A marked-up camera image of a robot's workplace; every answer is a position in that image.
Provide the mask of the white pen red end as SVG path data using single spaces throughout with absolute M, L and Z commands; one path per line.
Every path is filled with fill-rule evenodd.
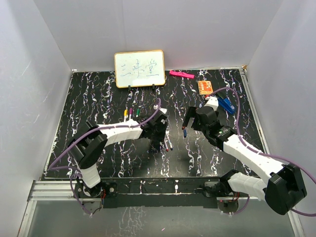
M 168 152 L 168 151 L 169 151 L 169 146 L 168 146 L 168 140 L 167 140 L 167 137 L 166 137 L 166 136 L 165 136 L 165 138 L 164 138 L 164 145 L 165 145 L 166 151 Z

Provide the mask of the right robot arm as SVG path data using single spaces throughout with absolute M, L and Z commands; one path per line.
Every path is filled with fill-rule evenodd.
M 192 129 L 202 132 L 212 146 L 235 157 L 257 174 L 253 177 L 236 170 L 229 171 L 216 185 L 224 195 L 231 196 L 239 192 L 263 199 L 280 215 L 285 215 L 307 196 L 298 166 L 263 156 L 260 150 L 241 142 L 235 130 L 219 122 L 218 112 L 212 107 L 189 107 L 183 129 L 188 126 L 190 119 L 193 119 Z

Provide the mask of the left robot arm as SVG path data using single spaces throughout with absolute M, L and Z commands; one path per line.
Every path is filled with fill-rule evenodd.
M 82 175 L 82 190 L 90 197 L 101 194 L 101 177 L 97 161 L 106 146 L 125 140 L 148 138 L 162 143 L 168 126 L 167 109 L 157 109 L 152 116 L 139 116 L 125 122 L 97 125 L 86 122 L 76 134 L 67 151 L 76 160 Z

